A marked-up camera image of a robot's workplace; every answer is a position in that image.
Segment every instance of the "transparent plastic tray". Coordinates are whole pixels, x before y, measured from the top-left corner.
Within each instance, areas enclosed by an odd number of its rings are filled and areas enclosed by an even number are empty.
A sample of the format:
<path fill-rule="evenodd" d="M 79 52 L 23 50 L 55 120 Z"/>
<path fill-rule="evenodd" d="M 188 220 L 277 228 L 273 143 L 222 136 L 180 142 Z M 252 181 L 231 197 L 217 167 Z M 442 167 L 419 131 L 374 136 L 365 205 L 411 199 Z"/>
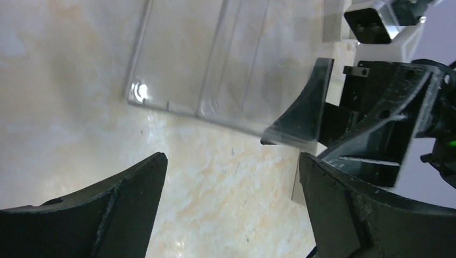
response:
<path fill-rule="evenodd" d="M 303 91 L 317 58 L 333 55 L 334 45 L 323 43 L 323 0 L 147 1 L 129 103 L 314 146 L 315 134 L 301 137 L 275 122 Z"/>

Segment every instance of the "marble countertop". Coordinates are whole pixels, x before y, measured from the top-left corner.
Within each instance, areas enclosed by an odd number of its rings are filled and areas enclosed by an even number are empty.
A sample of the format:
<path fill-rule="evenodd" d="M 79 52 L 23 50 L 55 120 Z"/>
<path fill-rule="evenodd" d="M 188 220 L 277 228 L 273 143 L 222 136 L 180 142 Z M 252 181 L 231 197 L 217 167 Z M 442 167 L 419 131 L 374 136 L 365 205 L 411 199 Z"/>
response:
<path fill-rule="evenodd" d="M 306 256 L 315 245 L 310 221 L 291 201 L 298 149 L 126 104 L 143 6 L 0 2 L 0 209 L 40 205 L 164 152 L 147 257 Z M 338 60 L 351 51 L 334 48 Z"/>

